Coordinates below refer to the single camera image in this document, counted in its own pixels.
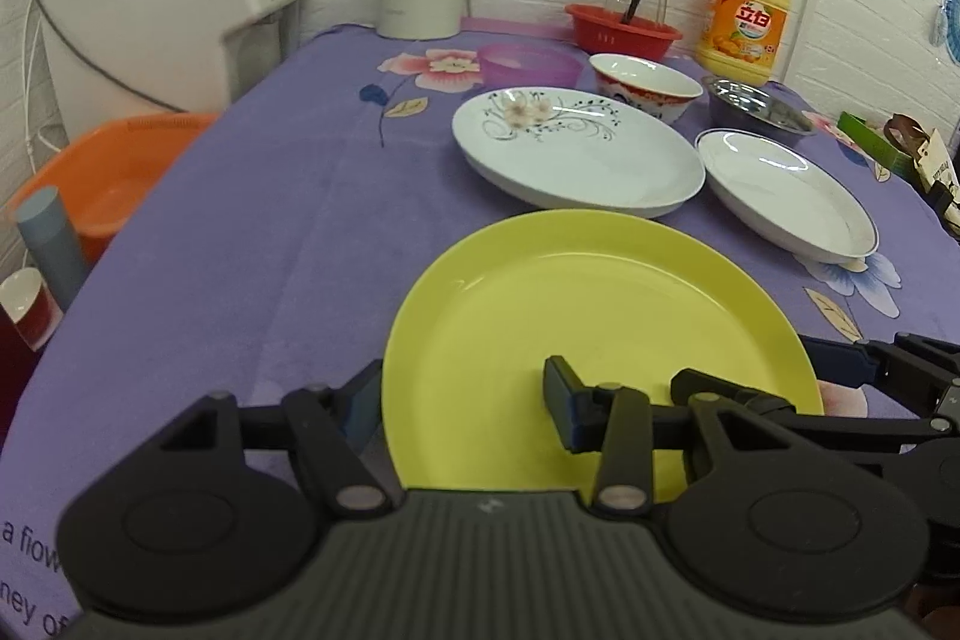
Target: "red basket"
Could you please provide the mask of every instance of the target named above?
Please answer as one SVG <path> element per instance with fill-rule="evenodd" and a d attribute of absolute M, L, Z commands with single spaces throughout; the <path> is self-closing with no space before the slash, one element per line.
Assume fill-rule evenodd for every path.
<path fill-rule="evenodd" d="M 573 18 L 573 36 L 577 47 L 595 52 L 619 52 L 649 61 L 659 61 L 670 44 L 683 39 L 680 31 L 665 23 L 633 18 L 630 25 L 620 22 L 620 15 L 602 6 L 568 4 L 566 13 Z"/>

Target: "yellow plate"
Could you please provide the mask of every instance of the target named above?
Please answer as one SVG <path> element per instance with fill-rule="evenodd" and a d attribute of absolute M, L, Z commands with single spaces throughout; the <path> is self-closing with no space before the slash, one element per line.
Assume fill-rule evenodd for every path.
<path fill-rule="evenodd" d="M 404 485 L 588 490 L 598 456 L 563 450 L 541 397 L 553 354 L 584 384 L 657 404 L 689 366 L 823 412 L 789 321 L 724 256 L 630 215 L 532 213 L 455 244 L 397 314 L 383 419 Z M 656 456 L 664 501 L 683 490 L 683 466 L 679 453 Z"/>

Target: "green box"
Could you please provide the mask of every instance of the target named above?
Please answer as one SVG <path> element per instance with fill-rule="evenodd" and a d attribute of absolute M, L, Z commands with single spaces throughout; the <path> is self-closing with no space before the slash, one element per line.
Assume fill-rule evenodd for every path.
<path fill-rule="evenodd" d="M 913 165 L 913 159 L 906 153 L 897 150 L 882 136 L 872 132 L 861 118 L 851 115 L 849 112 L 841 112 L 837 128 L 860 145 L 860 149 L 882 167 L 887 167 L 894 175 L 906 180 L 910 185 L 916 186 L 918 184 L 919 180 L 917 179 L 917 170 Z"/>

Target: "table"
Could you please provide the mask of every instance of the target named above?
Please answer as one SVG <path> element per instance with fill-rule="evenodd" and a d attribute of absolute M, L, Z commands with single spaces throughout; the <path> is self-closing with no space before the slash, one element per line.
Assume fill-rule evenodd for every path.
<path fill-rule="evenodd" d="M 476 175 L 449 130 L 482 90 L 474 50 L 509 38 L 413 43 L 333 28 L 176 162 L 59 327 L 0 458 L 0 616 L 11 635 L 45 637 L 75 612 L 56 517 L 96 476 L 210 389 L 264 405 L 305 384 L 344 383 L 382 355 L 404 295 L 440 252 L 531 209 Z M 580 87 L 592 89 L 589 70 Z M 708 125 L 703 97 L 676 127 L 692 139 Z M 920 197 L 896 177 L 878 182 L 827 134 L 797 149 L 860 199 L 889 263 L 815 268 L 831 286 L 707 189 L 664 223 L 742 266 L 800 332 L 842 338 L 812 290 L 867 338 L 909 330 L 960 341 L 960 248 Z M 898 412 L 875 394 L 870 404 L 871 414 Z M 283 456 L 256 458 L 287 469 Z"/>

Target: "yellow bottle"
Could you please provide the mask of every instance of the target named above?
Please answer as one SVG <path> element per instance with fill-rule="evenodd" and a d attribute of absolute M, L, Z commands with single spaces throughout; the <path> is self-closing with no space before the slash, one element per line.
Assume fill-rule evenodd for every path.
<path fill-rule="evenodd" d="M 762 85 L 770 78 L 790 0 L 710 0 L 697 61 L 714 74 Z"/>

